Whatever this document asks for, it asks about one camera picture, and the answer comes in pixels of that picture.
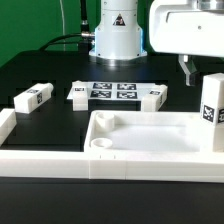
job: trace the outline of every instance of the black cable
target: black cable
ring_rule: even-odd
[[[79,43],[79,41],[56,42],[56,43],[49,44],[49,46],[51,46],[51,45],[60,45],[60,44],[78,44],[78,43]]]
[[[87,20],[86,0],[80,0],[81,20]]]
[[[44,51],[47,47],[49,47],[50,45],[54,44],[55,42],[57,42],[59,40],[65,40],[65,39],[72,38],[72,37],[81,37],[81,33],[72,33],[72,34],[67,34],[67,35],[63,35],[60,37],[56,37],[56,38],[50,40],[49,42],[47,42],[41,48],[39,48],[39,50]]]
[[[89,31],[89,24],[87,21],[87,9],[86,9],[86,0],[80,0],[80,9],[81,9],[81,32]]]

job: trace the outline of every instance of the white foam block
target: white foam block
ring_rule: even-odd
[[[141,101],[141,111],[155,112],[163,105],[167,99],[167,86],[155,85]]]
[[[30,89],[14,97],[15,111],[18,113],[31,113],[51,98],[53,88],[51,83],[38,83],[32,86]]]
[[[204,76],[201,99],[201,150],[224,151],[224,74]]]
[[[14,109],[3,109],[0,113],[0,146],[16,126]]]
[[[212,125],[224,125],[224,74],[204,76],[201,118]]]
[[[81,81],[72,83],[73,111],[88,110],[87,86]]]

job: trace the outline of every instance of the qr-like code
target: qr-like code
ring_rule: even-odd
[[[94,90],[91,92],[90,97],[91,98],[111,98],[111,92]]]
[[[150,91],[149,92],[149,94],[152,94],[152,95],[159,95],[160,94],[160,92],[159,91]]]
[[[43,101],[43,99],[42,99],[42,93],[39,93],[38,95],[37,95],[37,103],[39,104],[39,103],[41,103]]]
[[[204,105],[203,108],[203,118],[213,122],[214,121],[214,114],[215,114],[215,110],[209,106]]]
[[[118,99],[137,99],[137,92],[117,92]]]
[[[219,110],[218,123],[224,123],[224,108]]]
[[[75,91],[81,92],[81,91],[84,91],[84,88],[75,88]]]
[[[137,87],[136,87],[136,84],[122,83],[122,84],[117,84],[117,89],[118,90],[136,90]]]
[[[112,89],[112,83],[95,82],[93,84],[93,89]]]
[[[27,90],[26,92],[27,92],[27,93],[33,93],[33,94],[35,94],[35,93],[39,92],[39,90],[36,90],[36,89],[29,89],[29,90]]]

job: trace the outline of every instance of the warning label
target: warning label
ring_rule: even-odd
[[[114,26],[125,26],[124,20],[121,14],[118,15],[117,19],[113,23]]]

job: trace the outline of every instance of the cable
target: cable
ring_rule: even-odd
[[[60,45],[60,44],[78,44],[78,43],[79,43],[79,41],[56,42],[56,43],[49,44],[49,46],[51,46],[51,45]]]
[[[65,39],[72,38],[72,37],[81,37],[81,33],[73,33],[73,34],[67,34],[67,35],[63,35],[63,36],[60,36],[60,37],[56,37],[56,38],[50,40],[49,42],[47,42],[42,47],[40,47],[39,50],[44,51],[50,45],[53,45],[55,42],[57,42],[59,40],[65,40]]]
[[[62,31],[63,31],[63,35],[65,35],[65,13],[64,13],[63,0],[60,0],[60,7],[61,7],[61,17],[62,17]]]
[[[80,0],[80,9],[81,9],[81,32],[89,31],[89,24],[87,20],[87,9],[86,9],[86,0]]]

